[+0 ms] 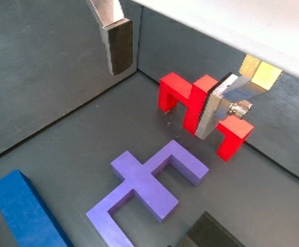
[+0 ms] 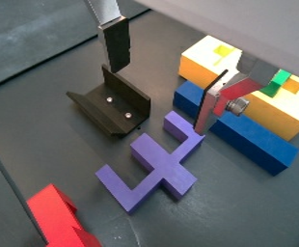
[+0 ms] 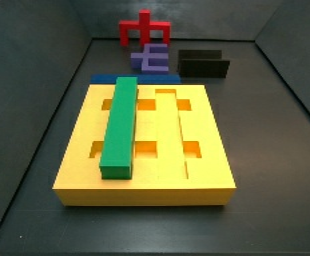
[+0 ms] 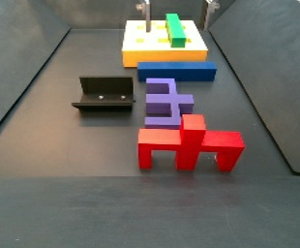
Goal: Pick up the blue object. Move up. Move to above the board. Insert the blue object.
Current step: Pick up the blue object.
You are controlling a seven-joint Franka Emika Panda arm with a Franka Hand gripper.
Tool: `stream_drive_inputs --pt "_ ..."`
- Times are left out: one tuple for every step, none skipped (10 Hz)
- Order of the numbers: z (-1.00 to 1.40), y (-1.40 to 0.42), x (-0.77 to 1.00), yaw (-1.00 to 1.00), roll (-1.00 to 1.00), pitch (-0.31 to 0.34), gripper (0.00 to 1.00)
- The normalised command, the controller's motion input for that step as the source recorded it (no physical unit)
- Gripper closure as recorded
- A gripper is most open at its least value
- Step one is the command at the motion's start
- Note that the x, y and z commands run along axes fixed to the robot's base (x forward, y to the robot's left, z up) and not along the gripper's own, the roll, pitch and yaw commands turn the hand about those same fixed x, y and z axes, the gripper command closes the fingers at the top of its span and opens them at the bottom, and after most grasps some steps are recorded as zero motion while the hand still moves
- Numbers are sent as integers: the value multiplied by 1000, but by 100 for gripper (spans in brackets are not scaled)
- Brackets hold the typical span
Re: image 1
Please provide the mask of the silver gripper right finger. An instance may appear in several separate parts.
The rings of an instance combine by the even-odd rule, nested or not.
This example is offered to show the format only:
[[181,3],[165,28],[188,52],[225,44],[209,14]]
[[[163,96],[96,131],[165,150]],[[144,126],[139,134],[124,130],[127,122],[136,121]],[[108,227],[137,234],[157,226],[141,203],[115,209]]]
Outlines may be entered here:
[[196,129],[200,139],[208,136],[217,123],[228,116],[243,118],[252,106],[248,100],[271,90],[280,75],[282,69],[251,55],[244,56],[240,74],[228,73],[208,91]]

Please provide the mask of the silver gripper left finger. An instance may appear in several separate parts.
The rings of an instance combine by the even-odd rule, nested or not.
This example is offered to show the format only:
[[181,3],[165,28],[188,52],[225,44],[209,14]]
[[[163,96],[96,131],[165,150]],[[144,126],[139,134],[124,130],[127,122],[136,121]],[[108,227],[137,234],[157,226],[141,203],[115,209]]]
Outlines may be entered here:
[[112,75],[132,65],[132,21],[125,18],[120,0],[88,0],[107,51]]

